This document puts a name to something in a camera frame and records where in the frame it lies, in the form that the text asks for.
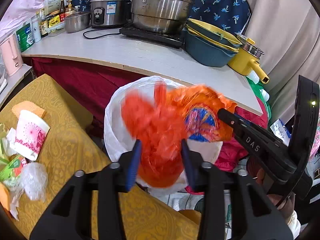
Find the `yellow lid knob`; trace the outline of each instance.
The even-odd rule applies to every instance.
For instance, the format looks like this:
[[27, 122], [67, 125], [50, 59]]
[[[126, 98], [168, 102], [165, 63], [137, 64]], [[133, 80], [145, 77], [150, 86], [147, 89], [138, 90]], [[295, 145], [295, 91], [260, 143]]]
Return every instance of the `yellow lid knob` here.
[[247, 38], [247, 42], [249, 42], [250, 44], [254, 45], [256, 42], [251, 40], [250, 38]]

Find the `dark red cloth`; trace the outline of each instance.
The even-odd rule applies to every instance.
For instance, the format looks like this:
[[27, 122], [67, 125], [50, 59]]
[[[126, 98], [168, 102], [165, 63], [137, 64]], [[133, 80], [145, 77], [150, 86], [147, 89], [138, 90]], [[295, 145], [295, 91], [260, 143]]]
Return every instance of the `dark red cloth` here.
[[51, 76], [93, 114], [94, 135], [101, 138], [105, 108], [113, 93], [119, 87], [145, 77], [117, 68], [64, 59], [33, 57], [32, 66], [37, 76]]
[[[235, 113], [240, 115], [244, 119], [249, 120], [256, 125], [259, 125], [262, 128], [266, 129], [268, 126], [268, 113], [263, 102], [259, 98], [257, 98], [257, 100], [263, 111], [262, 116], [253, 114], [238, 106], [235, 109]], [[216, 165], [222, 171], [232, 172], [233, 169], [237, 166], [239, 160], [243, 157], [246, 157], [247, 155], [248, 152], [240, 145], [240, 143], [236, 141], [236, 139], [232, 138], [229, 142], [223, 142], [219, 157], [214, 165]], [[203, 192], [193, 193], [189, 186], [186, 187], [186, 191], [195, 195], [203, 194]]]

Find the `orange plastic bag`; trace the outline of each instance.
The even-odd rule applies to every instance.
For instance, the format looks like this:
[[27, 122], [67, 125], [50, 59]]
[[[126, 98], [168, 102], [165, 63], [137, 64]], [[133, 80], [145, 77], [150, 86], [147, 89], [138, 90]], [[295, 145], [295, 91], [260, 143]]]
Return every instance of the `orange plastic bag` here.
[[187, 138], [178, 111], [166, 104], [166, 86], [155, 86], [154, 101], [131, 91], [121, 105], [121, 116], [134, 138], [141, 140], [139, 176], [152, 187], [173, 185], [181, 172], [181, 140]]
[[188, 138], [202, 142], [230, 141], [233, 129], [218, 119], [218, 110], [235, 112], [236, 103], [204, 85], [174, 89], [167, 104], [177, 108], [185, 120]]

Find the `paper cup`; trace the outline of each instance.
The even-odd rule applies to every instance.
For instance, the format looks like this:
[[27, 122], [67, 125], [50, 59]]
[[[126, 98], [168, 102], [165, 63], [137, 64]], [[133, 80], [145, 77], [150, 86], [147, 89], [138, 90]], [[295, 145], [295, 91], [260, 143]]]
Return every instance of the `paper cup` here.
[[39, 116], [21, 110], [14, 143], [15, 150], [27, 159], [35, 161], [49, 129], [50, 126]]

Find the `white table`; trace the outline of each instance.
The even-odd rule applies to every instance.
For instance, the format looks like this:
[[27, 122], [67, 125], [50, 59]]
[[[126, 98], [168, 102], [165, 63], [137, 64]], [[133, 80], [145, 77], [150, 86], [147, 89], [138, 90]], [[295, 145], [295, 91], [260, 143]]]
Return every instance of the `white table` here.
[[11, 77], [7, 77], [8, 84], [4, 90], [0, 93], [0, 107], [6, 101], [11, 92], [19, 85], [22, 79], [26, 76], [27, 73], [31, 70], [31, 66], [23, 64], [22, 67], [14, 73]]
[[[100, 36], [116, 33], [118, 30], [101, 30], [91, 35]], [[83, 32], [45, 37], [26, 50], [23, 56], [88, 62], [147, 76], [159, 75], [187, 86], [205, 84], [235, 101], [240, 107], [262, 115], [260, 105], [246, 78], [228, 66], [207, 67], [198, 63], [183, 49], [128, 38], [122, 34], [87, 40], [82, 36]]]

